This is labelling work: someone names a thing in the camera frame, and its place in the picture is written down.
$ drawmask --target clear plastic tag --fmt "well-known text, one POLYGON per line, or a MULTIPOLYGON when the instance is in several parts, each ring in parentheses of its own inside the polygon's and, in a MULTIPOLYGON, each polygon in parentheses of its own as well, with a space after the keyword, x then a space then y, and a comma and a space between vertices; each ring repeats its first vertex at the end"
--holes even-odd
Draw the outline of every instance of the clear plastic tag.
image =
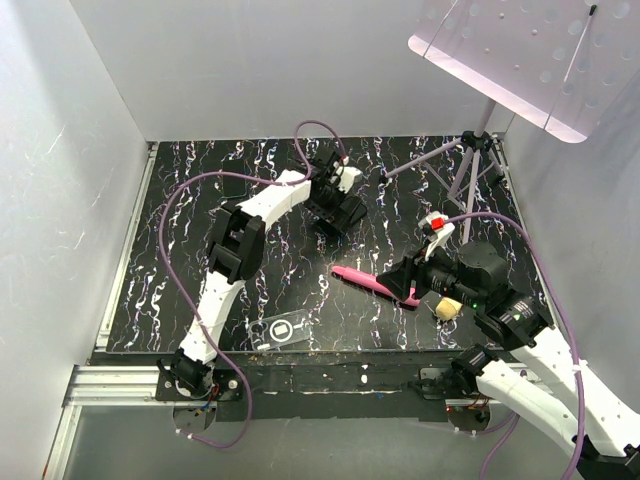
POLYGON ((254 350, 273 350, 311 338, 311 325, 307 310, 263 318, 249 324, 249 336, 254 350))

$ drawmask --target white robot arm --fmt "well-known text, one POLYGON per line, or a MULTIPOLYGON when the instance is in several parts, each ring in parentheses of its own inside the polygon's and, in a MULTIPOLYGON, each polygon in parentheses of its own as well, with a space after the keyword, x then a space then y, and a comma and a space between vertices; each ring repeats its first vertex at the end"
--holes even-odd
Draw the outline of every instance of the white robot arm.
MULTIPOLYGON (((209 265, 198 305, 199 321, 192 324, 171 361, 169 369, 158 367, 178 391, 199 397, 211 387, 212 361, 216 351, 203 329, 220 340, 231 306, 246 280, 253 277, 264 254, 266 234, 283 215, 300 204, 309 208, 330 229, 343 233, 366 215, 366 207, 350 193, 361 176, 360 170, 346 166, 348 158, 333 154, 328 160, 314 159, 311 178, 296 185, 271 185, 236 205, 224 204, 212 228, 209 265)), ((295 170, 285 170, 278 182, 304 178, 295 170)))
MULTIPOLYGON (((431 221, 434 232, 430 240, 437 239, 441 227, 440 219, 431 221)), ((415 283, 416 298, 436 291, 473 308, 476 325, 540 377, 555 397, 519 378, 480 345, 452 363, 462 391, 478 391, 501 401, 571 455, 578 396, 569 345, 535 299, 511 288, 507 263, 491 245, 467 243, 455 260, 440 246, 422 249, 430 252, 425 258, 407 256, 378 275, 378 283, 400 299, 408 296, 415 283)), ((580 369, 586 428, 578 471, 588 480, 640 478, 640 416, 620 401, 586 362, 581 362, 580 369)))

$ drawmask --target black bracket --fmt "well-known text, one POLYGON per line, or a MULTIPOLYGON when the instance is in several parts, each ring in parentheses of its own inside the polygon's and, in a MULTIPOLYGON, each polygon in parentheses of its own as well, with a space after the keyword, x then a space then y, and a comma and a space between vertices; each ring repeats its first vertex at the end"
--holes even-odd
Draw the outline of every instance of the black bracket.
POLYGON ((554 328, 533 297, 513 289, 487 314, 476 314, 475 324, 506 351, 525 345, 533 348, 536 335, 545 328, 554 328))
POLYGON ((640 479, 640 446, 627 445, 625 453, 626 457, 600 455, 587 435, 584 438, 580 460, 578 460, 578 472, 585 480, 640 479))
POLYGON ((472 130, 467 130, 462 132, 460 140, 462 145, 470 147, 474 152, 476 150, 488 152, 493 147, 493 138, 487 132, 482 132, 482 135, 476 137, 472 130))
POLYGON ((211 233, 209 270, 223 274, 229 284, 253 277, 262 264, 265 228, 259 215, 223 205, 211 233))
POLYGON ((484 367, 494 360, 498 360, 495 353, 476 344, 466 349, 451 362, 455 381, 465 395, 470 395, 478 390, 476 377, 481 376, 484 373, 484 367))
POLYGON ((340 155, 332 152, 326 160, 316 156, 309 163, 312 166, 311 193, 304 206, 330 231, 344 234, 364 218, 367 207, 355 195, 338 188, 341 170, 344 169, 340 155))
POLYGON ((156 362, 160 375, 173 387, 188 390, 191 397, 201 397, 211 388, 211 369, 200 360, 192 360, 179 348, 171 357, 167 369, 162 360, 156 362))

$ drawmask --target wire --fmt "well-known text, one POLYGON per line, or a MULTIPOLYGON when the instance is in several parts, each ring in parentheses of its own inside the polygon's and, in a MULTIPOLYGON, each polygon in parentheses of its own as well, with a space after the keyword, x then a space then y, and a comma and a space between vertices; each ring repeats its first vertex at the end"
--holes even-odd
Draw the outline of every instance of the wire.
POLYGON ((509 440, 509 437, 518 426, 518 422, 520 421, 520 415, 514 414, 514 416, 515 418, 513 419, 513 422, 511 423, 511 425, 509 426, 509 429, 506 432, 504 432, 504 435, 502 436, 502 438, 498 440, 498 443, 496 443, 493 446, 493 448, 489 452, 489 455, 487 455, 487 458, 484 459, 484 462, 482 463, 482 468, 480 469, 480 480, 484 480, 484 476, 487 473, 487 467, 489 466, 489 462, 497 453, 497 451, 500 450, 500 447, 502 447, 502 445, 504 445, 505 442, 509 440))
POLYGON ((242 384, 243 384, 243 386, 244 386, 244 388, 245 388, 245 390, 247 392, 247 417, 245 418, 244 423, 242 424, 242 427, 241 427, 240 432, 238 433, 238 435, 233 440, 231 440, 230 442, 218 443, 218 442, 210 440, 210 439, 208 439, 206 437, 203 437, 201 435, 198 435, 198 434, 195 434, 195 433, 191 433, 191 432, 188 432, 186 430, 179 430, 180 433, 183 433, 188 438, 192 438, 192 439, 198 440, 199 442, 205 443, 205 444, 207 444, 207 445, 209 445, 211 447, 214 447, 214 448, 224 449, 224 448, 232 447, 233 445, 238 443, 240 441, 240 439, 244 436, 244 434, 246 433, 247 429, 249 428, 249 422, 251 421, 251 415, 253 413, 253 395, 251 393, 251 386, 249 385, 249 381, 247 380, 247 377, 245 376, 245 374, 242 373, 242 370, 240 370, 240 367, 238 367, 222 350, 220 350, 218 345, 216 345, 216 342, 213 340, 213 338, 211 338, 211 335, 209 334, 209 332, 207 331, 207 328, 205 327, 205 325, 203 323, 203 320, 202 320, 202 317, 200 316, 200 313, 198 313, 198 307, 196 307, 195 302, 193 301, 193 299, 191 298, 191 296, 187 292, 186 288, 184 287, 184 285, 180 281, 180 278, 176 274, 175 270, 171 266, 171 261, 169 260, 169 255, 167 253, 167 249, 166 249, 165 242, 164 242, 165 224, 167 223, 167 219, 169 217, 169 211, 171 210, 171 207, 173 207, 173 204, 176 202, 176 200, 178 199, 180 194, 185 189, 187 189, 191 184, 193 184, 195 182, 199 182, 199 181, 204 180, 206 178, 211 178, 211 177, 235 177, 235 178, 241 178, 243 180, 247 180, 247 181, 250 181, 250 182, 261 183, 263 185, 276 185, 276 186, 298 185, 300 183, 306 182, 311 177, 311 164, 309 163, 309 160, 307 160, 307 157, 304 154, 304 152, 302 150, 302 147, 300 146, 300 140, 298 139, 298 132, 300 131, 300 128, 302 128, 304 125, 308 125, 308 124, 320 125, 320 126, 326 128, 329 132, 331 132, 331 134, 333 135, 333 138, 338 142, 338 147, 340 149, 340 154, 343 157, 347 156, 347 151, 344 148, 344 144, 342 143, 342 140, 340 139, 338 134, 335 132, 335 130, 333 130, 333 128, 331 128, 326 123, 320 122, 318 120, 304 120, 304 121, 300 122, 296 126, 296 129, 295 129, 295 132, 294 132, 294 135, 293 135, 293 143, 294 143, 295 150, 296 150, 298 156, 300 157, 300 160, 302 161, 304 166, 307 168, 307 172, 305 173, 303 178, 301 178, 300 180, 296 180, 294 182, 282 183, 282 182, 276 182, 276 181, 273 181, 273 180, 267 180, 267 179, 264 179, 264 178, 251 177, 249 175, 243 175, 241 173, 235 173, 235 172, 217 171, 217 172, 201 173, 200 175, 196 175, 195 177, 192 177, 189 180, 186 180, 184 183, 180 184, 178 186, 178 188, 176 188, 176 191, 173 192, 173 194, 167 200, 167 204, 166 204, 164 210, 162 211, 162 216, 160 217, 160 227, 158 229, 158 243, 159 243, 159 246, 160 246, 160 256, 162 257, 162 261, 164 262, 164 264, 165 264, 165 266, 167 268, 167 272, 169 274, 169 277, 176 284, 176 286, 178 287, 178 290, 180 291, 180 294, 185 299, 185 301, 187 302, 187 305, 189 306, 189 308, 193 312, 194 316, 196 317, 196 320, 198 321, 198 324, 200 325, 200 328, 202 329, 202 333, 203 333, 204 337, 207 339, 207 342, 209 342, 209 344, 216 351, 218 356, 220 358, 222 358, 222 360, 224 360, 233 369, 233 371, 236 372, 236 374, 238 374, 238 377, 240 377, 240 380, 242 381, 242 384))
MULTIPOLYGON (((578 354, 578 344, 576 341, 575 330, 573 329, 573 325, 571 325, 571 322, 569 322, 569 318, 564 308, 562 307, 562 304, 558 300, 558 295, 556 294, 556 291, 553 288, 553 285, 551 284, 549 275, 547 274, 547 270, 540 259, 540 255, 538 254, 538 251, 536 250, 535 246, 531 242, 529 235, 527 235, 527 232, 525 232, 520 225, 518 225, 516 222, 511 220, 509 217, 505 217, 504 215, 500 215, 499 213, 493 213, 493 212, 467 213, 465 215, 459 215, 457 217, 452 217, 448 220, 445 220, 444 223, 457 223, 457 222, 461 222, 462 220, 466 220, 467 218, 479 218, 479 217, 493 218, 494 220, 499 220, 501 222, 507 223, 511 225, 524 239, 527 246, 529 247, 529 250, 531 251, 531 256, 533 257, 533 260, 536 262, 536 265, 538 265, 540 276, 542 277, 542 281, 547 286, 547 290, 549 291, 549 296, 551 297, 551 301, 555 305, 556 310, 558 311, 558 317, 559 317, 560 323, 562 324, 565 332, 567 333, 567 342, 569 343, 569 347, 571 349, 571 360, 573 361, 574 365, 579 366, 580 355, 578 354)), ((578 393, 578 433, 576 436, 576 446, 573 450, 573 455, 571 455, 571 460, 569 461, 569 465, 567 466, 567 469, 562 474, 562 480, 569 480, 573 472, 576 470, 576 467, 578 466, 578 460, 580 460, 580 454, 582 453, 582 445, 584 443, 584 424, 585 424, 584 384, 582 382, 582 373, 580 373, 579 368, 576 368, 575 378, 576 378, 576 390, 578 393)))

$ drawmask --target tripod stand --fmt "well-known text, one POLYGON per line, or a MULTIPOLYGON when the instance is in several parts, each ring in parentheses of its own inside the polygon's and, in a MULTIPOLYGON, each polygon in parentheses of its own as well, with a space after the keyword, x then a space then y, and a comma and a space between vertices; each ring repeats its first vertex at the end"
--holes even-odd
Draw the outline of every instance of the tripod stand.
MULTIPOLYGON (((422 155, 415 160, 410 161, 398 168, 391 170, 390 172, 383 173, 381 180, 386 181, 389 178, 408 170, 409 168, 417 165, 418 163, 429 160, 430 158, 435 157, 436 155, 440 155, 452 148, 455 148, 458 145, 464 145, 467 147, 464 157, 462 159, 462 163, 456 172, 456 176, 453 180, 453 183, 449 185, 445 182, 438 172, 427 163, 427 168, 429 171, 438 179, 438 181, 444 185, 447 189, 447 197, 453 203, 456 204, 458 208, 462 211, 466 211, 466 213, 471 213, 473 211, 473 201, 475 198, 476 185, 478 183, 478 179, 482 178, 491 168, 495 168, 498 175, 504 175, 502 171, 502 167, 500 166, 500 162, 498 161, 494 151, 493 151, 493 138, 485 132, 485 128, 487 127, 487 123, 489 122, 489 118, 493 113, 493 110, 496 106, 495 100, 491 98, 488 99, 486 106, 484 107, 484 112, 482 114, 482 118, 478 123, 478 126, 474 131, 466 131, 463 134, 452 140, 451 142, 445 143, 439 148, 422 155), (485 168, 482 172, 478 174, 478 168, 480 165, 480 156, 482 152, 486 152, 489 155, 489 159, 491 160, 491 165, 485 168), (469 164, 471 164, 471 179, 469 180, 469 184, 466 187, 460 188, 460 184, 462 183, 462 179, 464 175, 467 173, 469 169, 469 164), (458 201, 458 196, 462 194, 466 189, 469 189, 467 193, 467 203, 466 208, 460 201, 458 201)), ((471 230, 471 219, 468 218, 464 223, 464 233, 462 236, 462 243, 467 243, 469 241, 469 233, 471 230)))

